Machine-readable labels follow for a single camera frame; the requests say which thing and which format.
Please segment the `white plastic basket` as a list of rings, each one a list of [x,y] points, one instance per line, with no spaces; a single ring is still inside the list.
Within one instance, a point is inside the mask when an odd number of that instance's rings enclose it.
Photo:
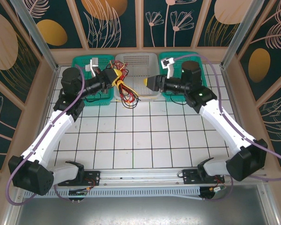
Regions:
[[[151,52],[121,53],[115,60],[127,65],[128,75],[124,83],[137,92],[141,102],[150,102],[161,95],[158,91],[152,91],[144,84],[144,79],[159,75],[159,63],[156,54]]]

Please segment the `aluminium frame post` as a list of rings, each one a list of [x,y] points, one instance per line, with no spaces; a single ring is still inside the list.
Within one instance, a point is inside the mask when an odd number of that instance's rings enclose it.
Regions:
[[[232,41],[230,42],[230,45],[221,62],[222,69],[225,69],[231,62],[232,58],[234,57],[237,49],[239,48],[242,40],[244,39],[246,33],[248,32],[251,24],[253,23],[256,17],[256,11],[258,10],[260,4],[254,1],[255,0],[252,0],[251,4],[249,5],[243,20],[240,22],[240,25],[238,26],[238,29],[236,30],[235,35],[233,36]]]
[[[10,2],[12,3],[14,9],[18,12],[19,17],[23,21],[27,30],[30,32],[31,37],[34,39],[39,50],[42,52],[46,62],[49,64],[53,72],[56,72],[58,68],[57,63],[51,54],[47,43],[44,41],[40,31],[38,30],[35,21],[30,16],[26,6],[24,5],[24,2],[22,0],[10,0]]]

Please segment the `small circuit board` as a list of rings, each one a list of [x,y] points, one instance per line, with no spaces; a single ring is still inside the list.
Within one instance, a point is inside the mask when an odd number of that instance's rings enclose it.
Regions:
[[[70,189],[68,191],[68,196],[86,196],[90,191],[92,187],[87,187],[87,188],[80,188],[80,189]]]
[[[216,186],[216,187],[200,187],[200,194],[204,201],[216,202],[225,198],[228,190],[224,186]]]

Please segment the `grey metal sheet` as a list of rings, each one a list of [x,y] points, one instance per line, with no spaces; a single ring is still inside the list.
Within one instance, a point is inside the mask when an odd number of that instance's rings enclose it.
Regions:
[[[16,225],[268,225],[255,186],[235,186],[217,202],[181,197],[88,198],[71,204],[38,198],[21,207]]]

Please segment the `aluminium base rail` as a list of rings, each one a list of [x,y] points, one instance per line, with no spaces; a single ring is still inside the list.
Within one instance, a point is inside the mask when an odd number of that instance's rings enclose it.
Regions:
[[[100,186],[105,187],[167,187],[183,185],[180,169],[110,169],[100,173]]]

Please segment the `teal plastic basket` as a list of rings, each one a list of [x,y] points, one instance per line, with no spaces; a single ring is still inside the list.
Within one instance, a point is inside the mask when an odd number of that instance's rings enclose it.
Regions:
[[[105,69],[106,66],[110,63],[110,61],[115,59],[115,57],[113,55],[109,55],[109,54],[83,55],[83,56],[77,56],[77,57],[73,58],[72,67],[75,67],[76,65],[78,65],[79,67],[83,68],[83,74],[84,74],[85,80],[92,78],[91,73],[85,71],[85,65],[89,64],[90,59],[93,57],[98,58],[99,68],[101,70]],[[114,92],[113,88],[109,89],[108,92],[100,91],[95,95],[91,95],[91,96],[88,96],[87,98],[84,98],[84,104],[85,104],[85,106],[109,105],[114,96],[113,92]]]
[[[161,52],[158,56],[159,61],[161,61],[164,58],[179,58],[185,55],[189,55],[189,54],[198,54],[197,52]],[[192,60],[195,61],[197,63],[199,63],[200,69],[201,69],[201,79],[202,79],[202,84],[204,86],[207,87],[207,82],[206,82],[206,78],[204,75],[204,69],[205,66],[202,64],[201,58],[197,57],[197,56],[188,56],[185,57],[183,59],[179,59],[174,63],[174,75],[173,77],[175,78],[181,78],[182,75],[182,63],[188,60]],[[173,94],[172,91],[167,91],[162,93],[162,95],[165,98],[166,102],[172,102],[174,100],[174,102],[184,102],[185,101],[185,97],[183,94]]]

